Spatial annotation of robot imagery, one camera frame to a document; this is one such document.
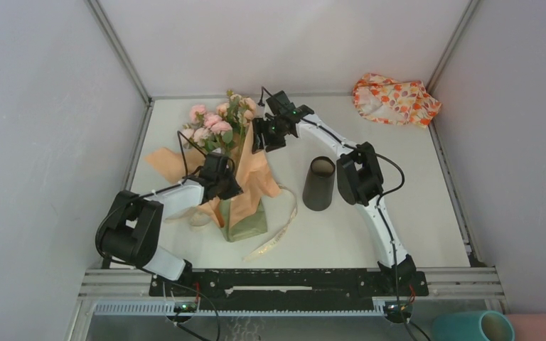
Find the orange wrapping paper sheet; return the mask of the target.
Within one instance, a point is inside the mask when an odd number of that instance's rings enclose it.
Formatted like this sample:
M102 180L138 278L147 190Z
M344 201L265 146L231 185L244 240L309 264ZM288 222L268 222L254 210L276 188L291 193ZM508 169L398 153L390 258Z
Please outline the orange wrapping paper sheet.
M253 130L250 127L238 155L236 180L243 190L241 195L231 199L230 225L255 213L261 197L276 197L281 190L272 176L263 151L252 153ZM169 183L177 183L186 174L183 157L178 152L162 147L150 153L144 160Z

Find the cream printed ribbon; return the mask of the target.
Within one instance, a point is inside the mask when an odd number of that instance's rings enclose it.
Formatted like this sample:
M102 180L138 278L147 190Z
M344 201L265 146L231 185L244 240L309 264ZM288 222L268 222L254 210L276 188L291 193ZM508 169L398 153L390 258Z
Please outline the cream printed ribbon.
M280 242L280 240L284 237L284 235L287 233L290 224L294 221L295 217L298 214L298 204L297 204L297 198L296 198L295 192L284 185L279 185L279 188L280 190L284 192L288 192L291 195L292 211L287 221L285 222L285 224L277 231L277 233L267 242L265 242L264 244L257 247L246 256L244 256L242 258L243 262L254 261L255 259L260 258L261 256L264 256L267 252L273 250L275 246Z

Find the pink flower bouquet green wrap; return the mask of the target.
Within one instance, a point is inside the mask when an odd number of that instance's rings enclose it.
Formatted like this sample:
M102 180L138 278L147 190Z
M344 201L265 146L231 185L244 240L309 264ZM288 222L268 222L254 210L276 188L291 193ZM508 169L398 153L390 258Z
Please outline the pink flower bouquet green wrap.
M217 152L238 162L251 121L257 113L256 102L246 96L227 91L227 99L214 110L197 104L189 111L189 122L181 129L184 149L202 153Z

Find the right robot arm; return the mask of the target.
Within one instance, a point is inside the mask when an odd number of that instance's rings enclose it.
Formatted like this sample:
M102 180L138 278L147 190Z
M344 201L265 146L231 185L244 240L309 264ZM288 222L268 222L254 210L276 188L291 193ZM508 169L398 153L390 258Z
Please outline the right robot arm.
M356 208L370 231L377 254L382 285L393 296L402 295L417 274L412 256L400 241L385 205L389 191L384 190L380 160L388 162L400 174L398 191L405 184L405 174L394 161L377 153L369 142L354 144L325 124L314 110L306 105L296 106L287 94L261 89L258 106L263 117L253 120L254 153L272 152L286 146L286 137L304 134L314 137L336 156L335 171L338 192L343 200Z

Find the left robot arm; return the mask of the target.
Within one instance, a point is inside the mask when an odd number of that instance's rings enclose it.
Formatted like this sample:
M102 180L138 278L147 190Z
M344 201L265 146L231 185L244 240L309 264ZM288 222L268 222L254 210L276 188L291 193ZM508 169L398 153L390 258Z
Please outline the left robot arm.
M144 195L118 192L97 228L97 252L104 259L166 278L166 287L177 296L189 294L194 278L184 270L191 263L159 246L161 224L215 198L228 200L242 194L235 169L230 157L210 152L202 166L174 185Z

